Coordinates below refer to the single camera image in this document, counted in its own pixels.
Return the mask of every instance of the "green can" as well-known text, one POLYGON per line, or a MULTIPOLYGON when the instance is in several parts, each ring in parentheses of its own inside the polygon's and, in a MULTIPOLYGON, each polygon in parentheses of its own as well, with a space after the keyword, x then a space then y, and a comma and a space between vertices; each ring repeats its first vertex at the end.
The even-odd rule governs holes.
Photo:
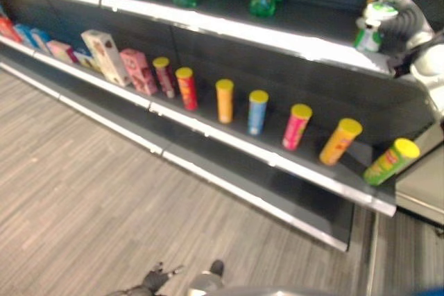
POLYGON ((364 179, 370 185, 380 185, 419 155, 420 149, 414 142, 405 138, 396 139, 391 147, 367 168, 364 179))

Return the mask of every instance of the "cylindrical can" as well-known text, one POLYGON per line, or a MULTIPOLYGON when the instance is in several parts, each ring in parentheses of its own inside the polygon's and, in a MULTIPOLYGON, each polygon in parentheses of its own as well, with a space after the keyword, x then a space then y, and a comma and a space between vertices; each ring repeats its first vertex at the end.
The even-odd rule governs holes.
POLYGON ((263 90, 254 90, 250 93, 250 110, 248 112, 248 133, 258 135, 264 126, 268 94, 263 90))
POLYGON ((182 94, 185 109, 197 108, 196 86, 194 84, 193 70, 189 67, 181 67, 176 71, 180 93, 182 94))
POLYGON ((219 121, 224 124, 233 120, 233 90, 234 83, 228 79, 216 82, 217 113, 219 121))
POLYGON ((295 104, 291 107, 290 117, 285 129, 282 145, 285 149, 295 150, 304 134, 313 110, 305 104, 295 104))
POLYGON ((167 97, 173 98, 175 96, 174 81, 169 59, 167 57, 158 57, 154 59, 153 66, 155 68, 157 79, 162 87, 162 91, 167 97))
POLYGON ((342 118, 322 149, 319 159, 328 166, 335 165, 353 140, 362 132, 362 125, 351 118, 342 118))
POLYGON ((391 147, 367 168, 364 179, 370 185, 380 185, 419 155, 420 149, 414 142, 405 138, 396 139, 391 147))

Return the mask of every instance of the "blue box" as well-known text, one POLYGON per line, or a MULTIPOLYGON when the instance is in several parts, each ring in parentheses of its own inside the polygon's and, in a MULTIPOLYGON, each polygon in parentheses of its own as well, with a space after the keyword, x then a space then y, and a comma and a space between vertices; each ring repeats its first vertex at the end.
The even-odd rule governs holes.
POLYGON ((31 35, 32 35, 34 41, 39 46, 40 50, 51 55, 51 52, 48 49, 48 46, 46 45, 46 43, 51 41, 51 37, 49 36, 49 34, 39 28, 32 28, 31 35))
POLYGON ((24 24, 16 24, 14 25, 14 29, 23 40, 23 44, 29 46, 30 48, 38 49, 39 46, 37 42, 33 39, 33 36, 31 35, 31 29, 28 26, 25 26, 24 24))

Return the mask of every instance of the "floor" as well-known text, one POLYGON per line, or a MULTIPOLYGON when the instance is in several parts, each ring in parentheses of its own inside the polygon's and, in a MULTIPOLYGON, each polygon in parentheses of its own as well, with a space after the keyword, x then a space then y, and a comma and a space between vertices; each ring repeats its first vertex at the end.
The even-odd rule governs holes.
MULTIPOLYGON (((373 215, 357 209, 342 253, 51 97, 0 73, 0 295, 91 295, 138 284, 156 261, 213 259, 229 286, 364 295, 373 215)), ((444 281, 444 240, 404 214, 379 220, 374 295, 444 281)))

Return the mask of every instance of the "bottle cap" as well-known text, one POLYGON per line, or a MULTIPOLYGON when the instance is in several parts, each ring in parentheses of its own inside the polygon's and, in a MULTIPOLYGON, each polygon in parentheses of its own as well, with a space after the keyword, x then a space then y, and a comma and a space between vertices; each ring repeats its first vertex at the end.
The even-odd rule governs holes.
POLYGON ((189 67, 181 67, 176 71, 178 79, 188 79, 193 76, 193 70, 189 67))
POLYGON ((295 104, 291 107, 291 114, 297 118, 309 119, 313 114, 313 110, 308 105, 295 104))
POLYGON ((217 90, 232 91, 233 88, 234 88, 234 83, 229 79, 220 79, 218 82, 216 82, 217 90))
POLYGON ((169 59, 167 57, 157 57, 153 60, 153 65, 156 69, 167 67, 169 65, 169 59))
POLYGON ((253 90, 250 93, 250 102, 266 103, 268 101, 268 94, 263 90, 253 90))
POLYGON ((362 133, 362 125, 360 124, 360 122, 351 118, 342 118, 339 121, 338 127, 354 136, 360 135, 362 133))
POLYGON ((401 155, 409 159, 415 159, 421 153, 416 143, 405 138, 396 139, 395 148, 399 153, 401 153, 401 155))

